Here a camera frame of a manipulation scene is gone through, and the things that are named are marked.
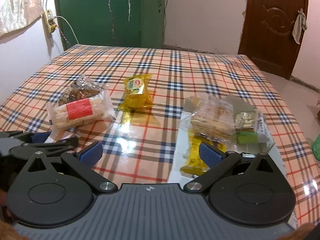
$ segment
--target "green cabinet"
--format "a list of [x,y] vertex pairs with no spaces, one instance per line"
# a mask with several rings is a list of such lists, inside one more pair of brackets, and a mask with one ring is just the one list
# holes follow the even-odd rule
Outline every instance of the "green cabinet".
[[[110,0],[112,14],[108,3],[109,0],[55,0],[57,15],[68,20],[81,44],[162,47],[165,0]],[[58,21],[74,45],[76,40],[68,24],[61,18]]]

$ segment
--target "white wall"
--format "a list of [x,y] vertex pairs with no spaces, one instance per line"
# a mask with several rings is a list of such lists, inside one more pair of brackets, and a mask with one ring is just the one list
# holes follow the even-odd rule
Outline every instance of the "white wall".
[[[54,0],[48,0],[48,8],[55,15]],[[59,31],[46,39],[41,18],[31,26],[1,38],[0,103],[30,75],[62,52]]]
[[307,25],[292,76],[320,88],[320,0],[309,0]]
[[168,0],[166,45],[237,54],[246,0]]

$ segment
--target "yellow snack package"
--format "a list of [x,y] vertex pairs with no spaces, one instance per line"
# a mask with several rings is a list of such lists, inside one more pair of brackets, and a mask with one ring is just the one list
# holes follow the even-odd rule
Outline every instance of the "yellow snack package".
[[[180,171],[200,176],[208,171],[209,167],[199,157],[199,146],[202,142],[206,142],[211,145],[213,145],[213,142],[207,138],[195,135],[191,130],[188,131],[188,136],[190,143],[189,155],[185,165],[180,168]],[[217,145],[214,146],[223,152],[227,150],[221,143],[217,143]]]
[[140,74],[123,80],[125,95],[123,103],[118,107],[120,111],[155,106],[148,92],[151,77],[152,74]]

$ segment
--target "tiled floor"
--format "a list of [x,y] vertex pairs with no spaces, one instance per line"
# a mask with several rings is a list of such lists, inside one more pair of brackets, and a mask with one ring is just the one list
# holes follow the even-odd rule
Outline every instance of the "tiled floor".
[[312,144],[320,134],[320,122],[317,119],[320,106],[316,106],[318,93],[282,77],[266,72],[263,74],[286,102],[307,141]]

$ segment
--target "ridged gray surface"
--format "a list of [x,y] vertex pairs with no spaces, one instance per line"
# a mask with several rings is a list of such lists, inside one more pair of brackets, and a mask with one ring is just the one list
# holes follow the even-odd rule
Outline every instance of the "ridged gray surface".
[[124,184],[114,194],[98,196],[90,211],[69,225],[14,227],[31,240],[275,240],[292,231],[286,223],[270,228],[231,224],[202,196],[184,193],[177,184]]

